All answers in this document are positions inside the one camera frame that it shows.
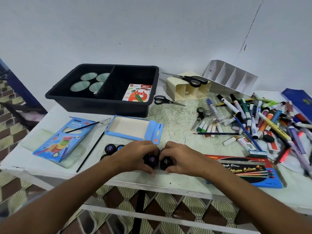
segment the hand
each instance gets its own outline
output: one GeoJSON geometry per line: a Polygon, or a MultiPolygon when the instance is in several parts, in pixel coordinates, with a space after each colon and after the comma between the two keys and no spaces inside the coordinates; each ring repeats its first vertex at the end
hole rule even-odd
{"type": "Polygon", "coordinates": [[[110,157],[118,165],[120,173],[141,170],[154,177],[154,170],[150,166],[144,164],[143,157],[148,153],[158,156],[159,152],[157,145],[153,144],[152,141],[132,141],[110,157]]]}
{"type": "Polygon", "coordinates": [[[218,161],[210,159],[187,145],[168,141],[159,155],[159,160],[171,157],[174,165],[166,169],[166,173],[185,174],[193,177],[203,177],[212,168],[224,168],[218,161]]]}

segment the forearm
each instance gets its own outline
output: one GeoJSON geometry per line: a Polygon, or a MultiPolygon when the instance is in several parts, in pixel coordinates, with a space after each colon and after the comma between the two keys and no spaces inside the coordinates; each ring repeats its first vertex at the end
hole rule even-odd
{"type": "Polygon", "coordinates": [[[267,233],[312,233],[311,225],[302,216],[259,188],[244,181],[224,167],[216,166],[215,176],[205,172],[216,188],[247,212],[267,233]]]}
{"type": "Polygon", "coordinates": [[[22,208],[0,224],[4,233],[57,233],[71,215],[104,183],[119,173],[106,157],[22,208]]]}

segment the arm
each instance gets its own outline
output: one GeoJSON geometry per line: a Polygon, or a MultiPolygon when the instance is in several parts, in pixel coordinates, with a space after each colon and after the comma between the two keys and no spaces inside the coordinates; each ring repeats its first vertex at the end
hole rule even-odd
{"type": "Polygon", "coordinates": [[[312,225],[299,213],[259,188],[236,176],[221,163],[207,158],[186,145],[167,142],[159,159],[173,158],[166,173],[202,177],[247,212],[262,233],[312,233],[312,225]]]}
{"type": "Polygon", "coordinates": [[[159,149],[151,141],[129,143],[2,221],[1,232],[57,233],[73,213],[112,177],[133,170],[154,176],[153,169],[143,161],[147,153],[159,154],[159,149]]]}

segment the dark chair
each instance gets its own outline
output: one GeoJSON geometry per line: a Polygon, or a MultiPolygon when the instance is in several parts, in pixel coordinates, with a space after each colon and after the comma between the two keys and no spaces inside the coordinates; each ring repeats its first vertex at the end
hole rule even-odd
{"type": "Polygon", "coordinates": [[[0,104],[4,106],[16,118],[17,122],[25,126],[25,128],[29,131],[31,131],[39,122],[28,121],[17,111],[39,113],[39,112],[42,112],[42,110],[44,110],[44,108],[30,108],[25,105],[16,105],[16,104],[10,104],[10,103],[0,103],[0,104]]]}

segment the green circle in bin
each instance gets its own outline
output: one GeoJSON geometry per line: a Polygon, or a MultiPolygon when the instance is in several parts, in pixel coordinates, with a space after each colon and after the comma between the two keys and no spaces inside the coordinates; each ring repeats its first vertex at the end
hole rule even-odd
{"type": "Polygon", "coordinates": [[[110,75],[110,73],[103,73],[103,74],[99,74],[97,77],[96,77],[96,80],[97,81],[101,81],[101,82],[104,82],[107,77],[110,75]]]}
{"type": "Polygon", "coordinates": [[[71,86],[71,91],[78,92],[78,91],[88,88],[89,85],[90,85],[89,81],[86,81],[86,80],[79,81],[71,86]]]}
{"type": "Polygon", "coordinates": [[[91,80],[96,78],[97,74],[94,72],[89,72],[87,74],[84,74],[80,77],[81,80],[91,80]]]}
{"type": "Polygon", "coordinates": [[[104,84],[104,82],[96,82],[94,84],[91,84],[89,87],[89,90],[96,94],[103,84],[104,84]]]}

